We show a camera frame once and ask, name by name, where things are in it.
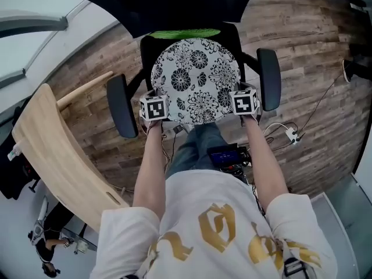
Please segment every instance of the person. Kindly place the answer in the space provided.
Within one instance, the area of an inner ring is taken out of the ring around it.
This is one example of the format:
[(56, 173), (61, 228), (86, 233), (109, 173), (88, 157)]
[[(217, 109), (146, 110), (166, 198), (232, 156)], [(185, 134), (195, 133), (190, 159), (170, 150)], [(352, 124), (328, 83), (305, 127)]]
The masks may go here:
[(243, 119), (265, 216), (251, 187), (209, 159), (208, 148), (226, 144), (214, 123), (195, 125), (166, 175), (162, 127), (151, 125), (133, 206), (104, 211), (90, 279), (274, 279), (291, 260), (306, 268), (300, 278), (336, 278), (309, 197), (288, 193), (258, 123)]
[(372, 63), (370, 63), (372, 48), (368, 45), (350, 44), (349, 49), (353, 60), (342, 60), (342, 71), (345, 81), (349, 83), (354, 74), (372, 81)]
[[(35, 245), (39, 258), (42, 261), (44, 274), (50, 278), (55, 278), (59, 272), (53, 265), (52, 258), (54, 249), (57, 245), (70, 245), (72, 240), (68, 238), (60, 239), (62, 228), (71, 220), (74, 214), (65, 208), (60, 202), (53, 208), (44, 221), (44, 237)], [(31, 240), (33, 232), (28, 234)]]

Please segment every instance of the shoe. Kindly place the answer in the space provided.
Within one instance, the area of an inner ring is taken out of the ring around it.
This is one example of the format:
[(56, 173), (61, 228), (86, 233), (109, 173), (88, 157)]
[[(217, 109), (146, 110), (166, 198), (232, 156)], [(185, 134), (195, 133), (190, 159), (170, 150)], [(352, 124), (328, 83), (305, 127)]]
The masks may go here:
[(351, 78), (353, 76), (353, 74), (350, 74), (346, 71), (346, 69), (349, 67), (349, 65), (351, 64), (352, 62), (351, 61), (347, 61), (347, 60), (342, 60), (342, 71), (344, 73), (344, 79), (347, 83), (349, 83), (351, 81)]

